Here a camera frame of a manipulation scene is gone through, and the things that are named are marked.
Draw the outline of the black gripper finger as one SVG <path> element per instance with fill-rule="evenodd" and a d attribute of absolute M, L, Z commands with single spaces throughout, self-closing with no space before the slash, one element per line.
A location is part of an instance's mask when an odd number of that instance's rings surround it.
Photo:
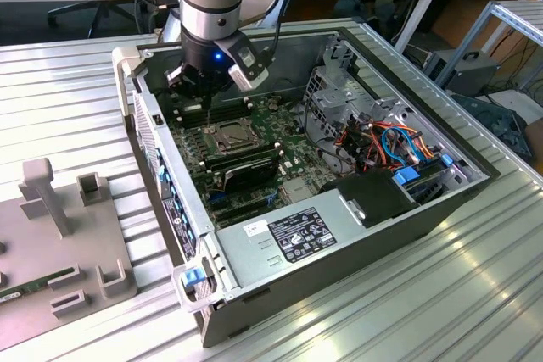
<path fill-rule="evenodd" d="M 165 78 L 170 89 L 184 97 L 198 99 L 203 109 L 210 107 L 209 77 L 202 71 L 190 64 L 180 64 L 173 70 L 167 70 Z"/>
<path fill-rule="evenodd" d="M 223 104 L 224 94 L 233 86 L 233 81 L 227 81 L 223 85 L 218 86 L 211 94 L 210 108 L 214 108 Z"/>

